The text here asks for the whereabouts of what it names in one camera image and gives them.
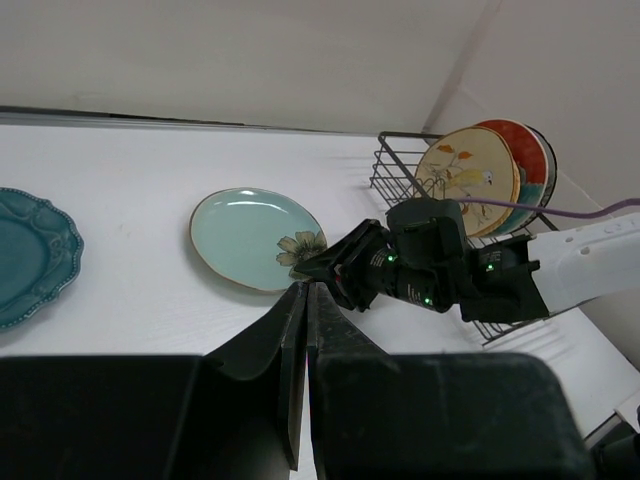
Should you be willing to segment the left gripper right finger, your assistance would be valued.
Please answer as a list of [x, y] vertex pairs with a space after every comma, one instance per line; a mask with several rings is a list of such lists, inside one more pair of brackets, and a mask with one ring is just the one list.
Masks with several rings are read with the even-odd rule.
[[320, 479], [399, 476], [399, 364], [344, 316], [328, 287], [307, 296], [311, 440]]

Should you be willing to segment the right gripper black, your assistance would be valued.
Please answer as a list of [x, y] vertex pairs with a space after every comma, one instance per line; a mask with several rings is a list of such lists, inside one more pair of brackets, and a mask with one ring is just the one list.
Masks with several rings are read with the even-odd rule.
[[389, 291], [383, 277], [397, 259], [389, 231], [378, 220], [366, 219], [327, 250], [299, 261], [294, 272], [334, 288], [341, 307], [363, 312]]

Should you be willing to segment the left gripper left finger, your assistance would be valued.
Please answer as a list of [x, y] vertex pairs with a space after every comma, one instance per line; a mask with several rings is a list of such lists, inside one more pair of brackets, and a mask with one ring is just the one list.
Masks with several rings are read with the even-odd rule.
[[207, 407], [209, 471], [298, 468], [303, 412], [306, 285], [206, 356], [213, 399]]

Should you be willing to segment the light blue flower plate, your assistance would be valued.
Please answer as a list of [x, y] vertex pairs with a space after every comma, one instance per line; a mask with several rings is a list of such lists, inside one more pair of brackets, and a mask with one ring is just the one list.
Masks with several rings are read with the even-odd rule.
[[294, 267], [327, 249], [321, 225], [303, 206], [282, 194], [249, 187], [205, 197], [191, 214], [189, 238], [213, 272], [269, 293], [302, 280]]

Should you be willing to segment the beige bird plate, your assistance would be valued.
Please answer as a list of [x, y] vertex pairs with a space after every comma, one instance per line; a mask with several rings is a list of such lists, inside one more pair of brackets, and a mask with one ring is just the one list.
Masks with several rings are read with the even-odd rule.
[[480, 126], [438, 139], [421, 158], [414, 178], [428, 196], [457, 199], [469, 237], [485, 237], [511, 214], [520, 174], [506, 141]]

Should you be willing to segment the red plate blue flower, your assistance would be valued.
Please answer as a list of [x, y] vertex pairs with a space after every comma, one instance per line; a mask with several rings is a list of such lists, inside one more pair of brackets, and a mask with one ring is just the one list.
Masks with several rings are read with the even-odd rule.
[[[513, 208], [518, 218], [512, 229], [526, 221], [529, 206], [539, 206], [547, 181], [547, 159], [538, 138], [522, 123], [490, 119], [474, 127], [487, 138], [480, 159], [474, 163], [474, 168], [483, 175], [483, 182], [468, 189], [469, 196], [487, 200], [469, 206], [476, 223], [471, 235], [481, 237], [498, 228]], [[520, 203], [514, 203], [520, 183], [517, 166], [527, 174], [525, 195]]]

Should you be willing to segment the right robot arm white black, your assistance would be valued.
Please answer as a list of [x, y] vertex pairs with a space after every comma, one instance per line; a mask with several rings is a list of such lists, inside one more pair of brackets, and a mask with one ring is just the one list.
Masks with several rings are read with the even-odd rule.
[[386, 295], [466, 322], [513, 324], [552, 317], [639, 286], [639, 216], [470, 245], [452, 200], [412, 198], [365, 220], [294, 270], [334, 300], [365, 311]]

